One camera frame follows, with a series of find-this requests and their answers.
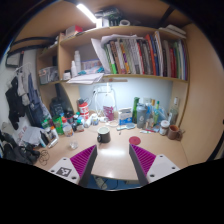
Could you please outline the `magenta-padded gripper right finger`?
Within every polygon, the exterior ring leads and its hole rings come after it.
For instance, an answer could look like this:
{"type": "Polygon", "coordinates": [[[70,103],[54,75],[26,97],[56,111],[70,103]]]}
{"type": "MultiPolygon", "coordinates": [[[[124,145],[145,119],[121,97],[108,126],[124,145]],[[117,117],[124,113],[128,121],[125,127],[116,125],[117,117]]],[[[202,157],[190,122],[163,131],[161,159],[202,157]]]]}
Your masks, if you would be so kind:
{"type": "Polygon", "coordinates": [[[129,155],[141,186],[177,171],[177,166],[163,154],[155,155],[139,146],[130,144],[129,155]]]}

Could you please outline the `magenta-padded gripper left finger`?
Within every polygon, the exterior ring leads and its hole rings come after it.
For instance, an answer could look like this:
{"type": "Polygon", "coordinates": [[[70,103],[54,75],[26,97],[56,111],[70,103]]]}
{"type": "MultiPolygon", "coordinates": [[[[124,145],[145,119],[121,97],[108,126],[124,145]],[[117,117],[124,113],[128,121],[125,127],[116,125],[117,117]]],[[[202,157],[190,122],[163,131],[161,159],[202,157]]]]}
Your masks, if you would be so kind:
{"type": "Polygon", "coordinates": [[[97,146],[90,146],[71,158],[62,157],[49,172],[81,187],[88,185],[97,157],[97,146]]]}

